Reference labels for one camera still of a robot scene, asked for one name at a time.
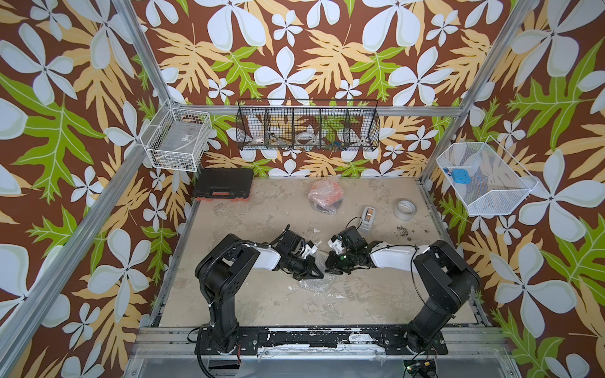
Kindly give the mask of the grey tape dispenser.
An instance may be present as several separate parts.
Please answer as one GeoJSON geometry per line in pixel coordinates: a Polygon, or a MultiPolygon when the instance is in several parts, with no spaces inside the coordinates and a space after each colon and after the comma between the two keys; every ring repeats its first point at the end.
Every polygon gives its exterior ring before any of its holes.
{"type": "Polygon", "coordinates": [[[373,228],[373,223],[376,216],[376,209],[372,206],[366,206],[362,211],[361,216],[361,224],[358,227],[358,230],[364,232],[370,232],[373,228]]]}

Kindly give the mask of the bubble wrap pile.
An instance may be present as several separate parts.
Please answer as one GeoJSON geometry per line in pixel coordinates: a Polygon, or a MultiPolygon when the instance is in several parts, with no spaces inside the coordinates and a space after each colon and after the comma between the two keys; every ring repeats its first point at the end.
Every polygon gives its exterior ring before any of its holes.
{"type": "Polygon", "coordinates": [[[334,280],[334,275],[326,274],[321,279],[301,280],[299,287],[313,293],[325,293],[332,287],[334,280]]]}

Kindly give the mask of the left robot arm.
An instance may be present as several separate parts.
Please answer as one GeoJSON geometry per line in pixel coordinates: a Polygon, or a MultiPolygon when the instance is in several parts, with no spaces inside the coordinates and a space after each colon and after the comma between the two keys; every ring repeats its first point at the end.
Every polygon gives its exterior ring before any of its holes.
{"type": "Polygon", "coordinates": [[[230,233],[196,266],[195,277],[210,312],[210,347],[227,353],[236,347],[239,321],[235,297],[252,269],[284,271],[295,280],[321,280],[318,246],[285,228],[270,243],[241,239],[230,233]]]}

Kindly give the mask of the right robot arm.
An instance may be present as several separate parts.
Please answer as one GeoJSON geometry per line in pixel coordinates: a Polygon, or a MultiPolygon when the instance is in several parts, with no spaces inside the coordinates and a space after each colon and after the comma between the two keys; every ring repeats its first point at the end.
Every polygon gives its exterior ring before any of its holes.
{"type": "Polygon", "coordinates": [[[329,242],[326,272],[342,275],[357,269],[398,269],[419,277],[428,298],[406,326],[404,345],[415,354],[428,351],[438,332],[481,286],[478,274],[446,241],[429,245],[367,242],[351,226],[329,242]]]}

